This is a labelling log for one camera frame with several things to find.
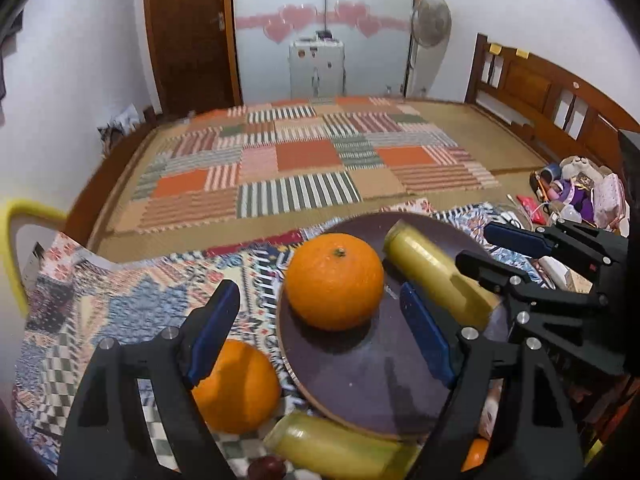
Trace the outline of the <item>small mandarin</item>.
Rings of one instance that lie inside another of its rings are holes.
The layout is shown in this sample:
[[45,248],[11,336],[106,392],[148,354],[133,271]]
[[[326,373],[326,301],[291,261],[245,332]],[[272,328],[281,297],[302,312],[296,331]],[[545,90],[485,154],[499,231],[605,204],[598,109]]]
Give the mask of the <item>small mandarin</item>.
[[462,465],[461,471],[467,471],[480,466],[486,457],[489,441],[484,438],[473,440],[468,455]]

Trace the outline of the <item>dark purple plate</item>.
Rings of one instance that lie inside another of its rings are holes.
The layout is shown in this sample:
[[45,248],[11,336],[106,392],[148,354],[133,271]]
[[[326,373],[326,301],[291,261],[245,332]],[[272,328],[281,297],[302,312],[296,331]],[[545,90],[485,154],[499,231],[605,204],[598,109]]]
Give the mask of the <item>dark purple plate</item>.
[[281,354],[300,393],[327,418],[384,439],[424,439],[449,391],[431,375],[401,313],[404,277],[390,263],[384,269],[378,312],[354,330],[316,330],[281,297]]

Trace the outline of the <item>large orange Dole sticker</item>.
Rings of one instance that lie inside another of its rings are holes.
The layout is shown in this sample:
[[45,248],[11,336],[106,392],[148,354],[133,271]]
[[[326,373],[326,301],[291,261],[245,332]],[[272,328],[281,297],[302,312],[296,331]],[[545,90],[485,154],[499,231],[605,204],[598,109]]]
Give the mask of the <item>large orange Dole sticker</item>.
[[281,386],[261,351],[227,339],[212,372],[192,390],[192,396],[210,430],[247,434],[277,411]]

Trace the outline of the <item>dark red grape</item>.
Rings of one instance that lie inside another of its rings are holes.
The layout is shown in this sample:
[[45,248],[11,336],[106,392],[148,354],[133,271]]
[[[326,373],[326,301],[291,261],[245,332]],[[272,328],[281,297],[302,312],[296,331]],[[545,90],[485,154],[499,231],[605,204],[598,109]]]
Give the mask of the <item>dark red grape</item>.
[[288,472],[283,460],[276,456],[256,458],[247,468],[248,480],[283,480]]

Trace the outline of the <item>large orange with stem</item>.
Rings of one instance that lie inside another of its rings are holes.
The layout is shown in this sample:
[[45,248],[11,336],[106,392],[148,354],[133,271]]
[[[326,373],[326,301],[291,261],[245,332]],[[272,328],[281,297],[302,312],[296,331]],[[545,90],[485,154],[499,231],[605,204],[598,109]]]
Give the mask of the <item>large orange with stem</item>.
[[284,274],[288,304],[307,325],[342,332],[370,321],[384,294],[378,253],[344,233],[322,234],[295,249]]

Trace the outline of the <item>pile of clutter on bed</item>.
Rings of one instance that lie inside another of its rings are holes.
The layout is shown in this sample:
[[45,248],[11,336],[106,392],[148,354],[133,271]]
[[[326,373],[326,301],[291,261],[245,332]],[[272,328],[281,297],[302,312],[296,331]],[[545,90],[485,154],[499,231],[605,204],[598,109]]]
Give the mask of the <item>pile of clutter on bed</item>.
[[529,175],[533,195],[509,196],[529,224],[574,221],[627,237],[630,206],[622,179],[587,157],[570,156]]

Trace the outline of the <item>wooden bed headboard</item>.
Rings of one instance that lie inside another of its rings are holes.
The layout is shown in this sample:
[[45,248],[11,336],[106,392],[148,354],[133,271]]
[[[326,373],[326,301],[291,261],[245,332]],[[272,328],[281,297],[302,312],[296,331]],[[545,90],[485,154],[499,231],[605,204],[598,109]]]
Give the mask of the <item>wooden bed headboard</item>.
[[623,172],[620,130],[639,123],[588,81],[478,34],[464,102],[484,110],[547,162],[584,156]]

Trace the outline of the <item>patchwork tablecloth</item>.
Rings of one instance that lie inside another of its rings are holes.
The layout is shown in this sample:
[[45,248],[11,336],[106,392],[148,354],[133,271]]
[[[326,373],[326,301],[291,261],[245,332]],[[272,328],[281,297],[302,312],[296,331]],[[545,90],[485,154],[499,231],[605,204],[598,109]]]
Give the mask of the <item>patchwork tablecloth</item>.
[[[425,198],[383,208],[424,214],[464,233],[501,262],[525,270],[542,282],[529,260],[491,246],[482,229],[506,214],[488,203],[432,212]],[[56,473],[62,433],[81,375],[104,337],[124,344],[152,339],[167,325],[179,326],[193,308],[201,307],[225,278],[235,281],[241,307],[230,338],[244,341],[268,356],[282,393],[273,416],[247,434],[214,434],[233,472],[246,479],[247,468],[266,456],[262,438],[285,414],[321,416],[294,385],[279,348],[277,308],[284,271],[300,243],[328,232],[346,218],[252,240],[236,247],[216,247],[151,260],[116,264],[93,255],[58,234],[44,256],[32,293],[16,363],[12,408],[18,431],[40,460]]]

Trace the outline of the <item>standing electric fan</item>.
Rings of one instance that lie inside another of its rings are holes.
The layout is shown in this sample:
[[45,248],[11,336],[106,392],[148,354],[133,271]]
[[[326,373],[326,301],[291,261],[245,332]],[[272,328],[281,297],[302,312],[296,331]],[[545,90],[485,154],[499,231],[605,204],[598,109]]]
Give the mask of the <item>standing electric fan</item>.
[[410,20],[405,96],[426,98],[448,47],[452,16],[445,0],[420,0]]

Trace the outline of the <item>white cabinet appliance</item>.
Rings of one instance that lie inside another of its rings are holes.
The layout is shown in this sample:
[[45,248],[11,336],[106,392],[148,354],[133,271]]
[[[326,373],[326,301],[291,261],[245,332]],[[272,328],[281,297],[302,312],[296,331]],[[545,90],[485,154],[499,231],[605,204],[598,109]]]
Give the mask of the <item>white cabinet appliance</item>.
[[300,38],[288,47],[292,99],[329,99],[345,92],[345,46],[331,37]]

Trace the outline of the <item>sliding wardrobe with hearts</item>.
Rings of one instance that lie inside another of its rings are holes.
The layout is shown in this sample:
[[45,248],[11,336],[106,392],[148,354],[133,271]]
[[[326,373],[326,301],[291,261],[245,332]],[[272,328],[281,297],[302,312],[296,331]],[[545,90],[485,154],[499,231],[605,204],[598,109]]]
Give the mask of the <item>sliding wardrobe with hearts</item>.
[[291,95],[296,40],[329,34],[344,47],[346,96],[400,96],[407,87],[416,0],[232,0],[236,62],[246,104]]

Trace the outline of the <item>striped patchwork bed quilt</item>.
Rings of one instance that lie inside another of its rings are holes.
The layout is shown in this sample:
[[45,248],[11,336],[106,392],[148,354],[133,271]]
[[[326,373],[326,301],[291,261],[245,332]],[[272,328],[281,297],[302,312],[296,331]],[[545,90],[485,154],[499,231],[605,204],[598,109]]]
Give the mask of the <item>striped patchwork bed quilt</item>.
[[162,232],[498,184],[404,101],[367,96],[240,106],[162,131],[107,229]]

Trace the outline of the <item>clothes pile by door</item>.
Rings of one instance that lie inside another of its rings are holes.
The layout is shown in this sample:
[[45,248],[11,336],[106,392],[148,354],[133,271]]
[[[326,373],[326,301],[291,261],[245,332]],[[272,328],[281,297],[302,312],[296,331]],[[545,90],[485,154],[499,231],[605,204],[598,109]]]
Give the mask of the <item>clothes pile by door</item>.
[[107,158],[114,146],[143,122],[143,116],[134,104],[130,104],[120,114],[113,117],[106,126],[99,127],[98,133],[102,145],[102,157]]

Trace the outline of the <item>brown wooden door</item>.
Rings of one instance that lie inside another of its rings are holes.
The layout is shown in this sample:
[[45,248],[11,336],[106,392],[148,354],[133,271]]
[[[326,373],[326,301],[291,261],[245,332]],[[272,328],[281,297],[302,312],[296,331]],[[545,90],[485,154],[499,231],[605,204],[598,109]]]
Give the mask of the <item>brown wooden door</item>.
[[242,103],[233,0],[143,0],[160,105],[176,116]]

